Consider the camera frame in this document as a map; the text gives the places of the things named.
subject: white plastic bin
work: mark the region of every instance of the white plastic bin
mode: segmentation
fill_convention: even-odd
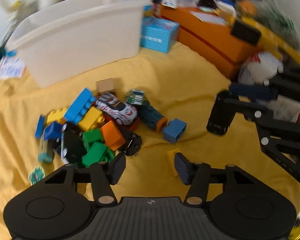
[[[138,53],[151,0],[66,0],[26,18],[6,47],[41,87]]]

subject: orange shoebox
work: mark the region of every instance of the orange shoebox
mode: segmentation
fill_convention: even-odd
[[[229,26],[202,22],[191,14],[196,8],[173,9],[161,6],[161,17],[180,24],[178,41],[197,51],[216,66],[227,78],[235,79],[241,64],[251,55],[262,51],[230,34]]]

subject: yellow cloth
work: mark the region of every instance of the yellow cloth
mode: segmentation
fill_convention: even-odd
[[[168,54],[141,49],[133,58],[120,60],[84,74],[40,89],[26,72],[21,80],[0,81],[0,240],[9,239],[2,212],[6,203],[29,187],[28,173],[38,165],[38,141],[34,131],[40,114],[69,106],[83,88],[95,89],[95,82],[120,78],[118,97],[129,89],[144,90],[151,104],[168,120],[179,118],[187,123],[186,132],[172,145],[140,124],[143,147],[135,157],[127,157],[126,169],[113,187],[117,196],[180,196],[189,186],[173,177],[167,152],[180,148],[192,162],[206,162],[213,168],[236,164],[300,208],[300,184],[260,151],[254,123],[237,114],[224,137],[206,131],[216,94],[229,81],[204,58],[176,43]],[[46,174],[62,165],[57,156],[44,165]],[[208,200],[221,192],[212,185]],[[86,196],[92,199],[88,185]]]

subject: dark blue building block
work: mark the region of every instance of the dark blue building block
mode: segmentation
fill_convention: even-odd
[[[46,141],[48,139],[61,138],[62,125],[57,122],[52,122],[45,130],[43,139]]]
[[[179,119],[169,122],[169,125],[163,128],[163,138],[168,142],[175,144],[185,132],[187,124]]]
[[[35,130],[35,134],[34,134],[34,137],[36,137],[39,140],[40,140],[42,132],[43,132],[45,120],[46,120],[46,117],[44,115],[40,115],[38,124],[37,124],[37,129]]]
[[[96,98],[92,95],[92,92],[85,88],[71,106],[69,106],[63,118],[67,122],[78,124],[95,100]]]

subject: black round object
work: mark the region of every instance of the black round object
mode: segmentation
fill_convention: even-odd
[[[277,192],[224,192],[211,202],[209,213],[223,232],[247,240],[287,236],[297,217],[293,204]]]
[[[90,203],[79,193],[60,187],[29,188],[13,198],[3,212],[10,233],[25,239],[50,240],[79,231],[91,216]]]

